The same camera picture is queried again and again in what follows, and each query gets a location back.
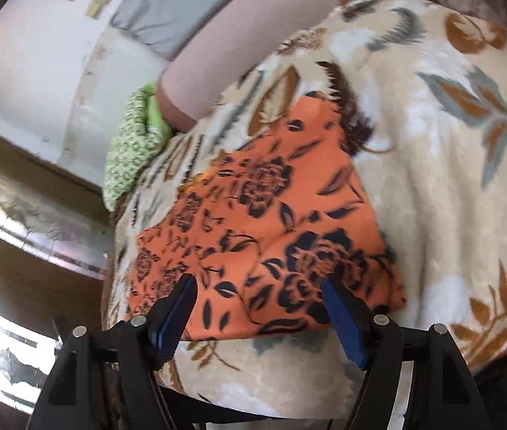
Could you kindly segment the orange black floral blouse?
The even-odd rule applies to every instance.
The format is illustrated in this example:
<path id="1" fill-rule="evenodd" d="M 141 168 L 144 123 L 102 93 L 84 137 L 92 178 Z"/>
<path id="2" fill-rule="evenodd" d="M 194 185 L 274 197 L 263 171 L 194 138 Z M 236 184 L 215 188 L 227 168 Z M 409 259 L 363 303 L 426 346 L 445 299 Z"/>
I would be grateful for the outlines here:
<path id="1" fill-rule="evenodd" d="M 320 328 L 327 277 L 374 312 L 401 309 L 401 275 L 344 145 L 336 105 L 312 92 L 215 161 L 139 235 L 127 315 L 149 312 L 184 275 L 198 285 L 189 341 Z"/>

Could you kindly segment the stained glass wooden door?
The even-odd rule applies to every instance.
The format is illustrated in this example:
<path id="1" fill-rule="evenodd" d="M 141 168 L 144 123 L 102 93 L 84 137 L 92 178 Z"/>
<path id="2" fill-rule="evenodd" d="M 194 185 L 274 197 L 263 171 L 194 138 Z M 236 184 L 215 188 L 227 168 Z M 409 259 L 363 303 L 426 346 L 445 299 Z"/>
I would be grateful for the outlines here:
<path id="1" fill-rule="evenodd" d="M 113 237 L 99 189 L 0 138 L 0 314 L 53 337 L 101 325 Z"/>

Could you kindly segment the green white patterned pillow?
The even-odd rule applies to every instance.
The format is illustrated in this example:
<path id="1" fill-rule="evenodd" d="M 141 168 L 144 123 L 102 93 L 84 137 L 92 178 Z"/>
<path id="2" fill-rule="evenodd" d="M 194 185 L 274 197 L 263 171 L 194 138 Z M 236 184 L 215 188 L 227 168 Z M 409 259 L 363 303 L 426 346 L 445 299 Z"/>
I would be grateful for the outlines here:
<path id="1" fill-rule="evenodd" d="M 128 98 L 117 133 L 110 140 L 103 202 L 109 212 L 117 208 L 119 198 L 131 189 L 144 166 L 168 143 L 173 135 L 163 119 L 156 99 L 156 84 L 137 89 Z"/>

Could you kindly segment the beige leaf pattern blanket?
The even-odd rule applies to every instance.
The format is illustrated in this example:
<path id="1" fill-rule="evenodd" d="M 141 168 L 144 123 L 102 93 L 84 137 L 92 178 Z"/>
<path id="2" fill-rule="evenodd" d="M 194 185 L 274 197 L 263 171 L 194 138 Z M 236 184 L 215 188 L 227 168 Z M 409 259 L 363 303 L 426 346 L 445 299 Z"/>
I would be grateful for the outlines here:
<path id="1" fill-rule="evenodd" d="M 507 355 L 507 31 L 425 0 L 350 0 L 241 75 L 137 175 L 117 208 L 102 321 L 126 313 L 139 235 L 229 153 L 312 92 L 344 149 L 405 290 L 397 321 L 446 325 L 468 368 Z M 284 418 L 346 417 L 363 372 L 326 324 L 185 341 L 157 380 L 177 396 Z"/>

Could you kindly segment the pink bolster cushion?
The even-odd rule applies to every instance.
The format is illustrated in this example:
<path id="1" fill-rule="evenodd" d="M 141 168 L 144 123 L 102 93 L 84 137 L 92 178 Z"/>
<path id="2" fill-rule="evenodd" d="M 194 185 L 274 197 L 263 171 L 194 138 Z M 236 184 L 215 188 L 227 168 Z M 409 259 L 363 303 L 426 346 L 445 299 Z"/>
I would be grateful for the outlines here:
<path id="1" fill-rule="evenodd" d="M 320 22 L 339 0 L 231 0 L 161 75 L 156 101 L 165 121 L 188 131 L 223 90 L 289 36 Z"/>

